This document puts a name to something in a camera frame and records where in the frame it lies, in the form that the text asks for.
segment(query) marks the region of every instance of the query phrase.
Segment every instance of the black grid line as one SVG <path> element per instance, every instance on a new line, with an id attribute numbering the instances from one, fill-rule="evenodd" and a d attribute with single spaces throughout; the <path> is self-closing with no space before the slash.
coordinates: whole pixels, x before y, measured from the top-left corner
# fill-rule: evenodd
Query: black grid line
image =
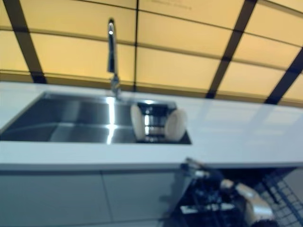
<path id="1" fill-rule="evenodd" d="M 137 55 L 138 55 L 138 23 L 139 23 L 139 0 L 136 3 L 136 27 L 134 40 L 134 85 L 133 91 L 137 91 Z"/>
<path id="2" fill-rule="evenodd" d="M 303 70 L 303 47 L 264 103 L 277 104 Z"/>
<path id="3" fill-rule="evenodd" d="M 245 27 L 250 19 L 250 16 L 255 8 L 257 1 L 256 0 L 245 0 L 240 11 L 239 17 L 237 19 L 235 28 L 232 32 L 232 35 L 229 39 L 227 47 L 225 49 L 224 55 L 221 59 L 217 72 L 214 76 L 212 84 L 209 88 L 206 98 L 214 98 L 217 89 L 227 71 L 227 68 L 232 60 L 233 54 L 235 53 L 237 46 L 242 38 Z"/>
<path id="4" fill-rule="evenodd" d="M 18 44 L 34 83 L 46 84 L 19 0 L 3 0 Z"/>

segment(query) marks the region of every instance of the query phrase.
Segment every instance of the yellow backlit wall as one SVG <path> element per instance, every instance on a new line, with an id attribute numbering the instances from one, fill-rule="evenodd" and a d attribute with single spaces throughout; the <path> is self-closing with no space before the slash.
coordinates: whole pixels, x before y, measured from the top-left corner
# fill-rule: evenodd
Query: yellow backlit wall
<path id="1" fill-rule="evenodd" d="M 118 70 L 138 89 L 207 93 L 244 0 L 20 0 L 49 83 L 109 81 L 107 22 L 116 22 Z M 303 45 L 303 1 L 259 0 L 217 97 L 266 100 Z M 31 82 L 0 0 L 1 80 Z M 303 74 L 281 104 L 303 103 Z"/>

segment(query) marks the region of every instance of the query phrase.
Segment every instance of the chrome faucet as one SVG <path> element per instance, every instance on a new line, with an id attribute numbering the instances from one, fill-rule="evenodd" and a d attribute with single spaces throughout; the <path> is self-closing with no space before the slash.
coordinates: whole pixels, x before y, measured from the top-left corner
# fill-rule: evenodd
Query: chrome faucet
<path id="1" fill-rule="evenodd" d="M 120 79 L 118 77 L 118 59 L 117 59 L 117 44 L 116 44 L 116 30 L 114 19 L 110 18 L 108 21 L 108 66 L 107 71 L 112 72 L 114 76 L 110 80 L 111 90 L 116 99 L 119 99 L 121 92 Z"/>

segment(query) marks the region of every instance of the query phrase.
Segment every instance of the wall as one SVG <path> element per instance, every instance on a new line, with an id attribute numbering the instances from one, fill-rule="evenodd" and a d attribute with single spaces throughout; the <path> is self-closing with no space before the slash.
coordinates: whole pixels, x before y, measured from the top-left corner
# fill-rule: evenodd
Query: wall
<path id="1" fill-rule="evenodd" d="M 1 80 L 108 88 L 113 17 L 123 89 L 303 106 L 301 0 L 0 0 L 0 13 Z"/>

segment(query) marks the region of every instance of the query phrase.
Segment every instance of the wire rack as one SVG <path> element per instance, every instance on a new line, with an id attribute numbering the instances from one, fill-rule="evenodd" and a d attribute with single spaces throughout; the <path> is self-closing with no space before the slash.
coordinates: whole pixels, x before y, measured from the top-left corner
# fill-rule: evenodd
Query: wire rack
<path id="1" fill-rule="evenodd" d="M 269 203 L 281 227 L 303 227 L 303 203 L 284 180 L 282 171 L 265 176 L 255 189 Z"/>
<path id="2" fill-rule="evenodd" d="M 271 206 L 280 227 L 303 227 L 303 204 L 276 170 L 267 174 L 254 189 Z M 245 208 L 203 182 L 191 184 L 173 217 L 182 227 L 247 227 Z"/>

